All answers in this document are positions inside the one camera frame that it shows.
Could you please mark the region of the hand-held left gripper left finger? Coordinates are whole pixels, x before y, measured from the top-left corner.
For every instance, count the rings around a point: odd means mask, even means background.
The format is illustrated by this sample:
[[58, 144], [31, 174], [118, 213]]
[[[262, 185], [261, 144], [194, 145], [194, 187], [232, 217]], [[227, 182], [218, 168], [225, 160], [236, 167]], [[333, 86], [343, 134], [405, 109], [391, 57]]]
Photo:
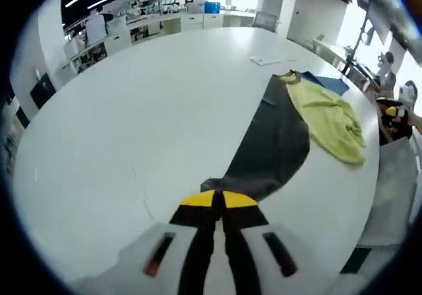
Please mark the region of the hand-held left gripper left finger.
[[214, 191], [184, 199], [168, 223], [159, 223], [126, 247], [111, 270], [112, 294], [202, 294], [218, 212]]

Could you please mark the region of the person's right hand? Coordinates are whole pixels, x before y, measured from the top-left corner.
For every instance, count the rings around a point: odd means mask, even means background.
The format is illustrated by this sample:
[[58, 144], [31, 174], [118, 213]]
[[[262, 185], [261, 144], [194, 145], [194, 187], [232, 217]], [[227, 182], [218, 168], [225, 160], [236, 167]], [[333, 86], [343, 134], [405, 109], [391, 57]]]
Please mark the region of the person's right hand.
[[422, 130], [422, 117], [418, 116], [413, 110], [408, 111], [408, 124], [415, 127], [418, 132]]

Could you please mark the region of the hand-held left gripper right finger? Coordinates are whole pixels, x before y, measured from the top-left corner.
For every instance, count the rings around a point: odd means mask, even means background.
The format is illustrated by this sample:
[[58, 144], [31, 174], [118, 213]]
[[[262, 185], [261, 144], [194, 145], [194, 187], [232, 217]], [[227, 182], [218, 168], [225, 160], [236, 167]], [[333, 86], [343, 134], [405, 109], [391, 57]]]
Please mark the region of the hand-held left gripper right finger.
[[294, 231], [271, 223], [247, 195], [223, 191], [226, 254], [237, 294], [324, 294], [320, 257]]

